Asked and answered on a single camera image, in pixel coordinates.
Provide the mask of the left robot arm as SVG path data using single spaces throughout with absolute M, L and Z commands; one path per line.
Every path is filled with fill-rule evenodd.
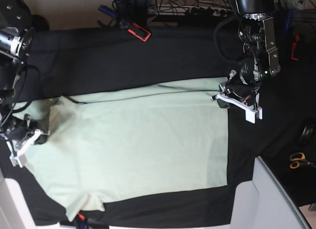
M 221 108 L 244 104 L 259 109 L 259 89 L 263 79 L 280 72 L 275 40 L 274 0 L 227 0 L 233 15 L 220 22 L 214 30 L 214 42 L 219 55 L 228 63 L 238 65 L 227 81 L 219 85 L 220 92 L 211 99 Z M 238 58 L 227 56 L 219 41 L 219 32 L 227 24 L 238 21 L 238 36 L 243 53 Z

